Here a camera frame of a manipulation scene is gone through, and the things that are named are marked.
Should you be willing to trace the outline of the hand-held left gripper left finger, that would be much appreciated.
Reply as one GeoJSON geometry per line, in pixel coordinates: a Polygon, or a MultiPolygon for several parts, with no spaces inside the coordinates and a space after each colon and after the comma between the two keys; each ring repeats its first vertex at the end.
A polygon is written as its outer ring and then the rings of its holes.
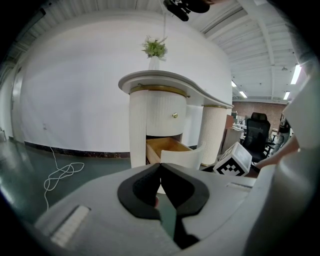
{"type": "Polygon", "coordinates": [[[153,164],[139,173],[125,179],[118,187],[117,197],[122,206],[134,217],[146,220],[160,220],[156,209],[156,197],[161,185],[158,169],[153,164]]]}

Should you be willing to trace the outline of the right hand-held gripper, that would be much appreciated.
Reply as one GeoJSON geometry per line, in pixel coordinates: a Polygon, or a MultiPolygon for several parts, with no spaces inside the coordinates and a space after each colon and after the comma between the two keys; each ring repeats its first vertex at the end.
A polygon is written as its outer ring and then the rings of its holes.
{"type": "Polygon", "coordinates": [[[227,149],[218,162],[202,169],[204,172],[227,176],[246,176],[252,166],[252,155],[239,143],[227,149]]]}

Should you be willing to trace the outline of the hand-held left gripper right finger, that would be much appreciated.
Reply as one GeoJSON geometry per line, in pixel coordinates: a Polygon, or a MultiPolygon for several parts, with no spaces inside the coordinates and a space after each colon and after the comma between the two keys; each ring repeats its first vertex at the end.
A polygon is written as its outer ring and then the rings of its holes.
{"type": "Polygon", "coordinates": [[[176,210],[173,241],[186,249],[199,239],[187,233],[183,219],[196,216],[209,200],[209,189],[200,180],[178,170],[167,163],[160,165],[161,186],[176,210]]]}

